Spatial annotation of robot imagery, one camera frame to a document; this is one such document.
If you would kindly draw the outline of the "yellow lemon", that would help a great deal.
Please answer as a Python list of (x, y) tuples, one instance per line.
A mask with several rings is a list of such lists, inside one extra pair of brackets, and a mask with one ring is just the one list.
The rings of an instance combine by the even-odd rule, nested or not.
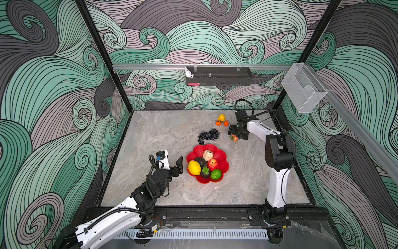
[(201, 174), (202, 167), (197, 161), (191, 160), (188, 163), (188, 171), (190, 174), (192, 174), (194, 176), (198, 176)]

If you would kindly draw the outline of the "small yellow citrus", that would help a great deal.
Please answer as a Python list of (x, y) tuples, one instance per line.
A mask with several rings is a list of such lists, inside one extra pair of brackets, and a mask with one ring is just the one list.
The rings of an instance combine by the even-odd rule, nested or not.
[(219, 117), (217, 118), (220, 122), (224, 122), (226, 119), (226, 116), (224, 114), (219, 115)]

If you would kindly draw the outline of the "dark avocado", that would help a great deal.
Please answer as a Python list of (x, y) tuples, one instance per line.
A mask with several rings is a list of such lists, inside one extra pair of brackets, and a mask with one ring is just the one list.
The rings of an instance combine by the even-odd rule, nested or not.
[(208, 162), (203, 157), (196, 157), (194, 160), (199, 163), (201, 168), (207, 167)]

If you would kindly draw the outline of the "red flower-shaped bowl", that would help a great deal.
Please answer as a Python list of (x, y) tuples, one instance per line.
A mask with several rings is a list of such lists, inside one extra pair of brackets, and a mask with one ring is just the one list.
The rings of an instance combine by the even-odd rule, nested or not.
[(213, 144), (197, 145), (187, 155), (188, 173), (201, 184), (222, 181), (230, 165), (226, 153)]

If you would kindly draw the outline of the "red apple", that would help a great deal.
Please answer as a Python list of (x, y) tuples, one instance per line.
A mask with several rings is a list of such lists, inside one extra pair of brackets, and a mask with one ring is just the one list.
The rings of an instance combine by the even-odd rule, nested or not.
[(208, 161), (207, 167), (210, 169), (210, 171), (218, 169), (218, 162), (216, 159), (211, 159)]

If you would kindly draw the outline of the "green lime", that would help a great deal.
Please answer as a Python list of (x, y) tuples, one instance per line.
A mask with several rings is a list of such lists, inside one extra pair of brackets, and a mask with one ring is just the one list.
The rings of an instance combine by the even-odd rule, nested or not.
[(215, 169), (211, 172), (210, 178), (214, 181), (218, 181), (222, 177), (222, 171)]

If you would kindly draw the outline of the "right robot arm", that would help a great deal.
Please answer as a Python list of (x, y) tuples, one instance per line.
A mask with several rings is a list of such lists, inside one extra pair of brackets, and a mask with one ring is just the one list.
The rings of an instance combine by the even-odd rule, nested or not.
[(266, 197), (264, 218), (272, 226), (289, 226), (287, 215), (286, 191), (291, 169), (295, 162), (293, 142), (289, 135), (277, 131), (259, 120), (239, 125), (231, 125), (228, 135), (246, 140), (253, 134), (265, 142), (264, 158), (270, 167), (269, 190)]

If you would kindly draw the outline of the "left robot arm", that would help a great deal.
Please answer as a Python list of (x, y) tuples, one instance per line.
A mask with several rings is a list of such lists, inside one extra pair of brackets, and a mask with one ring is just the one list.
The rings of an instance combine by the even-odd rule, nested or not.
[(151, 168), (145, 182), (126, 199), (104, 214), (79, 226), (68, 225), (56, 239), (47, 240), (47, 249), (98, 249), (115, 236), (151, 222), (157, 199), (165, 196), (174, 177), (183, 174), (183, 157), (167, 167), (168, 157), (148, 157)]

